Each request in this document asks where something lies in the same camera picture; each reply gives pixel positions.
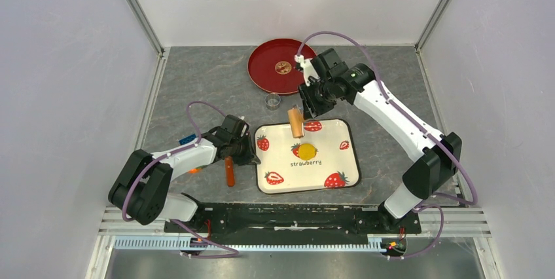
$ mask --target gray floor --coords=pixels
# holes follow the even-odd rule
[[[187,120],[185,106],[203,100],[233,115],[244,115],[254,130],[263,124],[287,122],[287,110],[300,105],[298,95],[282,99],[277,111],[264,106],[266,93],[258,89],[247,74],[247,61],[253,46],[172,47],[162,78],[158,97],[143,148],[163,151],[178,146],[178,140],[194,132]],[[327,47],[314,47],[316,52]],[[401,46],[368,48],[380,66],[387,87],[415,114],[435,126],[434,116],[414,49]],[[366,63],[354,47],[336,47],[348,65]],[[195,121],[203,131],[221,121],[214,110],[195,105],[191,108]],[[339,103],[322,119],[341,118],[351,125],[354,146],[359,158],[362,180],[349,189],[335,189],[266,195],[256,184],[254,166],[236,167],[236,185],[226,185],[223,162],[218,162],[192,175],[181,176],[171,191],[185,192],[202,202],[296,202],[320,204],[379,204],[401,182],[411,165],[401,146],[368,115],[348,103]],[[454,185],[442,191],[454,194]],[[439,204],[454,204],[436,199]]]
[[[428,239],[409,239],[408,252]],[[106,278],[485,278],[472,238],[442,239],[429,253],[387,261],[378,253],[245,252],[233,259],[189,260],[175,251],[115,250]]]

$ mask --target strawberry tray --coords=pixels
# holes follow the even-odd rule
[[[255,132],[257,183],[266,194],[353,187],[360,169],[349,124],[341,119],[310,121],[304,137],[293,138],[289,124],[263,125]],[[316,156],[298,157],[298,147],[310,143]]]

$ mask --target wall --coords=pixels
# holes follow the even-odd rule
[[[553,0],[453,0],[423,51],[507,278],[555,270],[553,16]]]
[[[362,43],[415,43],[439,0],[139,0],[165,46],[259,45],[334,30]],[[345,44],[318,37],[313,45]]]
[[[83,278],[155,53],[125,0],[0,7],[0,273]]]

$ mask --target lemon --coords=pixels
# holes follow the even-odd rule
[[[298,157],[302,160],[310,160],[316,157],[316,148],[309,143],[303,143],[298,148]]]

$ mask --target red strawberry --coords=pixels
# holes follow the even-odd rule
[[[291,151],[293,152],[293,154],[298,158],[298,148],[300,147],[299,143],[294,144],[293,146],[291,146]]]
[[[339,150],[345,150],[349,148],[349,141],[344,140],[341,142],[341,144],[339,145]]]
[[[266,178],[266,182],[270,185],[283,183],[283,177],[275,172],[266,172],[264,177]]]
[[[270,141],[266,136],[262,135],[261,137],[257,138],[257,145],[262,151],[268,150],[270,148]]]
[[[304,129],[309,132],[317,132],[322,129],[322,123],[319,121],[310,121],[304,125]]]
[[[349,181],[345,177],[345,173],[337,171],[326,179],[326,182],[324,182],[324,187],[328,189],[336,189],[338,187],[344,187],[345,183],[349,183]]]

